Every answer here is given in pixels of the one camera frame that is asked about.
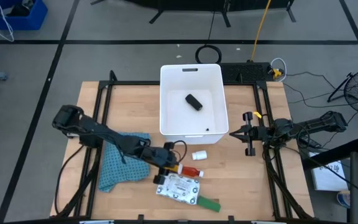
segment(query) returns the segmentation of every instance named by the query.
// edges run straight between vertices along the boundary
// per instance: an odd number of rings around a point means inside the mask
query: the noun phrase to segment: wooden tabletop
[[[93,113],[97,87],[98,82],[83,82],[81,87],[77,105],[89,116]],[[254,92],[251,86],[225,86],[224,90],[231,132],[244,124],[244,112],[256,111]],[[289,119],[290,112],[282,83],[268,83],[268,93],[273,118]],[[113,86],[107,126],[115,131],[149,133],[153,146],[163,146],[165,140],[159,131],[159,94],[158,85]],[[259,94],[264,105],[262,92]],[[101,118],[103,106],[99,111]],[[258,125],[257,119],[252,124]],[[69,139],[64,160],[79,146],[78,138]],[[297,149],[294,141],[289,142],[288,146]],[[255,141],[254,147],[256,156],[245,156],[246,144],[228,134],[213,145],[188,146],[187,156],[182,163],[204,171],[204,177],[200,181],[200,195],[218,200],[221,204],[219,213],[156,195],[157,186],[152,181],[158,169],[150,166],[150,175],[144,180],[117,184],[110,193],[96,190],[92,218],[135,220],[139,214],[143,214],[147,220],[227,220],[227,216],[234,215],[236,220],[273,220],[269,183],[262,159],[262,143]],[[183,152],[183,146],[176,146],[175,150]],[[208,158],[193,161],[191,153],[201,150],[207,151]],[[281,155],[289,191],[304,210],[313,216],[299,154],[282,149]],[[83,149],[63,171],[58,195],[60,210],[78,188],[84,156]],[[276,189],[281,216],[284,217],[282,195],[278,187]],[[82,215],[85,214],[88,196],[88,192],[85,192]]]

